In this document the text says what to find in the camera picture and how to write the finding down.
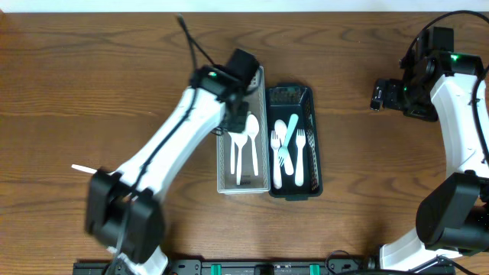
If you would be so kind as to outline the white plastic utensil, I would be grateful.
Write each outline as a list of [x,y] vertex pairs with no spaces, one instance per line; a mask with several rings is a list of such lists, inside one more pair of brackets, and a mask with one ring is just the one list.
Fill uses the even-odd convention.
[[82,166],[82,165],[79,165],[79,164],[72,164],[71,165],[71,168],[74,169],[74,170],[78,170],[80,172],[89,173],[89,174],[94,174],[94,173],[97,172],[97,169],[94,169],[94,168],[91,168],[91,167],[85,167],[85,166]]

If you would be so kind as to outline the black perforated plastic basket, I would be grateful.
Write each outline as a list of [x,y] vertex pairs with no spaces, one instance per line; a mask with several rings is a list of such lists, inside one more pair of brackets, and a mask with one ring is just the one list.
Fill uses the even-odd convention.
[[[272,187],[270,195],[275,198],[287,200],[307,200],[309,197],[320,196],[322,193],[322,174],[320,170],[319,145],[316,133],[316,117],[313,101],[313,91],[308,86],[284,83],[265,90],[267,126],[269,134],[274,130],[274,123],[281,119],[287,125],[290,116],[297,114],[299,120],[290,139],[288,150],[293,165],[293,175],[285,173],[284,166],[280,166],[282,188],[275,189],[273,184],[273,151],[270,147],[270,171]],[[306,135],[306,144],[303,148],[304,183],[302,186],[295,184],[296,170],[296,132],[303,129]]]

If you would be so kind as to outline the white plastic fork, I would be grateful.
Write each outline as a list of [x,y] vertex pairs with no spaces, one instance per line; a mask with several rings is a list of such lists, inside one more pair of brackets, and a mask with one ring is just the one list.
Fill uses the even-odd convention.
[[270,133],[270,147],[273,151],[273,184],[275,189],[282,188],[282,177],[278,151],[280,149],[280,139],[275,130]]
[[296,132],[296,170],[295,170],[295,184],[302,186],[304,183],[304,166],[303,166],[303,148],[306,144],[306,135],[303,129],[298,129]]
[[288,145],[289,145],[290,139],[293,135],[293,132],[296,128],[298,120],[299,120],[299,116],[297,114],[292,114],[290,116],[289,124],[287,125],[287,132],[286,132],[286,136],[284,139],[284,143],[280,147],[280,149],[278,150],[278,160],[279,160],[279,164],[281,166],[284,165],[286,159],[290,155],[289,150],[288,150]]

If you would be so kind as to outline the white perforated plastic basket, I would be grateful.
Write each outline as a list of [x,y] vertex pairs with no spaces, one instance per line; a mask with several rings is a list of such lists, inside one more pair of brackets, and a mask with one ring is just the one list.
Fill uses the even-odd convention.
[[266,193],[270,190],[270,164],[267,137],[267,115],[265,106],[264,68],[261,66],[252,79],[248,90],[251,92],[245,98],[249,103],[248,116],[253,114],[259,122],[259,133],[255,138],[259,175],[254,175],[251,140],[242,149],[241,184],[236,184],[236,164],[238,147],[235,144],[235,174],[230,169],[230,143],[228,132],[216,138],[217,154],[217,192],[226,195]]

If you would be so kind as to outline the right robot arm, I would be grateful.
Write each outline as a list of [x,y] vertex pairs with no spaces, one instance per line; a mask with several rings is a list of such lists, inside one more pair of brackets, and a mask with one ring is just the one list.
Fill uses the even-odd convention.
[[488,115],[479,56],[454,51],[454,31],[430,27],[400,61],[402,79],[379,79],[370,107],[439,122],[446,178],[419,205],[416,227],[379,251],[382,270],[439,272],[447,259],[488,251]]

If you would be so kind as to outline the white plastic spoon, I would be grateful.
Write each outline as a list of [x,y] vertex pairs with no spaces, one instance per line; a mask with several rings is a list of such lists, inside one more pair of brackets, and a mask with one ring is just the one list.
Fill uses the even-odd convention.
[[259,172],[258,172],[257,148],[256,148],[255,138],[257,137],[257,134],[259,133],[259,122],[258,122],[256,116],[251,114],[251,113],[247,117],[246,132],[248,134],[248,137],[251,140],[251,154],[252,154],[252,163],[253,163],[254,175],[258,176]]
[[[283,120],[278,119],[274,123],[274,130],[278,134],[278,137],[280,139],[280,143],[281,143],[281,146],[282,146],[283,143],[284,143],[286,132],[287,132],[287,124]],[[284,163],[283,166],[284,166],[286,175],[288,175],[288,176],[293,175],[294,170],[293,170],[292,161],[290,159],[290,155],[286,159],[286,161],[285,161],[285,163]]]
[[230,171],[231,175],[235,174],[235,133],[229,132],[228,133],[230,138],[231,138],[231,143],[230,143]]
[[242,169],[242,149],[248,141],[248,135],[243,131],[235,135],[235,143],[238,147],[238,157],[236,164],[236,184],[241,184],[241,169]]

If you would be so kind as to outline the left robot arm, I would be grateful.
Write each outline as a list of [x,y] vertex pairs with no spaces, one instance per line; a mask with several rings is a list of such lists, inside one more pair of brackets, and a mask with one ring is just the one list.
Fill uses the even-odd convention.
[[105,273],[162,274],[166,229],[161,205],[184,163],[213,130],[245,130],[248,87],[260,64],[237,49],[224,65],[194,70],[178,106],[154,136],[118,169],[89,181],[85,231],[115,255]]

